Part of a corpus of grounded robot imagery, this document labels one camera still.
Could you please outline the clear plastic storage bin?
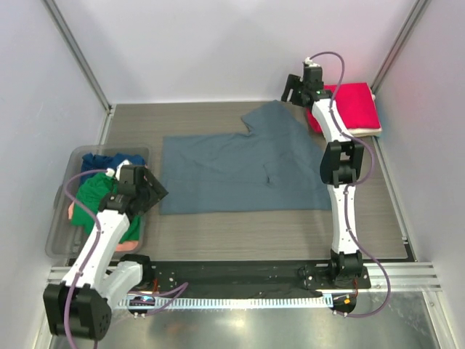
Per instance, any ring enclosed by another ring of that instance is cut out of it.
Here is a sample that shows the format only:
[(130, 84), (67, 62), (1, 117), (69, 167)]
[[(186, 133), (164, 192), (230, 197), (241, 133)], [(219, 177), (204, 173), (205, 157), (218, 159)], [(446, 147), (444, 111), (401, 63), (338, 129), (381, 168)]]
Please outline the clear plastic storage bin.
[(138, 154), (146, 163), (150, 162), (150, 148), (143, 144), (85, 145), (76, 148), (70, 154), (62, 185), (54, 198), (54, 214), (45, 247), (46, 254), (51, 258), (76, 258), (86, 242), (84, 230), (71, 225), (68, 219), (70, 199), (65, 195), (64, 185), (71, 177), (81, 173), (82, 156), (87, 153), (103, 156), (114, 156), (117, 153)]

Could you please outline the grey blue t shirt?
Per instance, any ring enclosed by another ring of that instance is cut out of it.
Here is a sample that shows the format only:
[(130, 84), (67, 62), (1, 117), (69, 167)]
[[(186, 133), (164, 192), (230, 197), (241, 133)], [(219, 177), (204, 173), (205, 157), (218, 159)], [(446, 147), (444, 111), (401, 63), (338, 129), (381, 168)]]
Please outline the grey blue t shirt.
[(245, 114), (246, 133), (163, 140), (162, 215), (329, 210), (320, 179), (323, 152), (278, 101)]

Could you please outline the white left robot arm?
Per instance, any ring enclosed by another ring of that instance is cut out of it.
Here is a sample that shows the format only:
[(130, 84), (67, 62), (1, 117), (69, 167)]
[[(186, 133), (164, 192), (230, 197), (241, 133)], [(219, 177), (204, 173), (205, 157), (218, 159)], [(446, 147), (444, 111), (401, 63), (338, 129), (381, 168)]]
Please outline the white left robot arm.
[(123, 162), (117, 170), (102, 173), (116, 183), (93, 212), (69, 191), (64, 194), (94, 221), (94, 227), (74, 264), (57, 284), (48, 284), (43, 301), (49, 330), (63, 336), (71, 348), (76, 339), (99, 342), (108, 332), (117, 304), (135, 287), (149, 289), (154, 282), (150, 258), (127, 254), (116, 269), (107, 274), (116, 247), (135, 217), (158, 204), (167, 190), (143, 165)]

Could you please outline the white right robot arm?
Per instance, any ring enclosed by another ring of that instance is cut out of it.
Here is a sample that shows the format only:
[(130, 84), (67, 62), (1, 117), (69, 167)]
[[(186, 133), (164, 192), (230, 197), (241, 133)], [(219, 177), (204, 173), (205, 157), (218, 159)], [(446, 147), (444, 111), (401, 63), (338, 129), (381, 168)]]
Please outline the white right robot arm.
[(326, 141), (320, 163), (320, 179), (327, 185), (333, 218), (333, 242), (323, 281), (342, 288), (363, 272), (363, 257), (355, 228), (355, 189), (360, 179), (364, 146), (356, 143), (339, 115), (334, 94), (324, 88), (320, 67), (304, 69), (303, 76), (290, 74), (281, 100), (309, 108)]

